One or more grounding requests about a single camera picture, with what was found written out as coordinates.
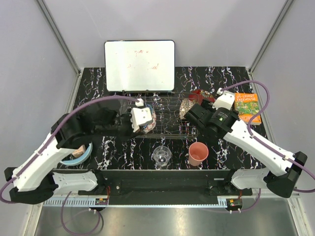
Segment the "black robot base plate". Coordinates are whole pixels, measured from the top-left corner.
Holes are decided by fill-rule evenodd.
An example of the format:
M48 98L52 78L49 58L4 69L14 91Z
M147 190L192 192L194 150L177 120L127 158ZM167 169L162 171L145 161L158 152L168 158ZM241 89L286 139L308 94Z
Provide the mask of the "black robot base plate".
M95 174L101 185L79 195L129 196L132 193L167 195L250 196L229 182L233 170L104 170Z

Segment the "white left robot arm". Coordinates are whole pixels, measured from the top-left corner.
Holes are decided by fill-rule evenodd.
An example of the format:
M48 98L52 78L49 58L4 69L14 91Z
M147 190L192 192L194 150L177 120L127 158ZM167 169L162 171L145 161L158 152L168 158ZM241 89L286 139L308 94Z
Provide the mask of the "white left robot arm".
M77 192L100 195L107 192L105 177L100 171L61 175L52 170L65 157L97 136L135 137L141 117L150 118L142 99L106 96L89 101L63 115L51 128L43 144L17 168L5 169L6 184L13 184L7 204L35 205L56 193Z

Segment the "blue triangle pattern bowl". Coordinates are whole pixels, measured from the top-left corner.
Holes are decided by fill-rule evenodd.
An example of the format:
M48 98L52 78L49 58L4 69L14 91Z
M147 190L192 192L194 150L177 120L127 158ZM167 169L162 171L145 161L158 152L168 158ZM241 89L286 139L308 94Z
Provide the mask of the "blue triangle pattern bowl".
M143 134L147 134L151 132L155 128L156 123L157 123L157 116L156 116L154 108L149 104L146 104L145 107L150 109L152 120L148 124L143 125L141 127L141 132Z

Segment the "brown patterned bowl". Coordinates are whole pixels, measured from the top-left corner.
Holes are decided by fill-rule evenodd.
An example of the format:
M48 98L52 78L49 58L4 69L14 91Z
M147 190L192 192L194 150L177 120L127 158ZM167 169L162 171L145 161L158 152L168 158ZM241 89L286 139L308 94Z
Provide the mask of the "brown patterned bowl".
M179 118L185 119L185 114L193 107L196 101L190 100L189 98L185 98L182 100L180 108L179 108Z

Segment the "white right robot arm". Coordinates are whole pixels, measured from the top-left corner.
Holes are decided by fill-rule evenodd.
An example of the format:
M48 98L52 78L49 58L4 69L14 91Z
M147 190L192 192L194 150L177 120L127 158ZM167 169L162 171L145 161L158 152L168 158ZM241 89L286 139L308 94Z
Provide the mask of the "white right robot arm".
M246 188L269 189L274 194L290 198L302 173L307 156L302 152L292 153L276 146L239 119L238 112L227 108L213 109L192 105L185 101L179 108L180 118L194 125L199 133L209 139L230 142L260 161L263 169L238 169L232 171L223 183L224 191L234 195Z

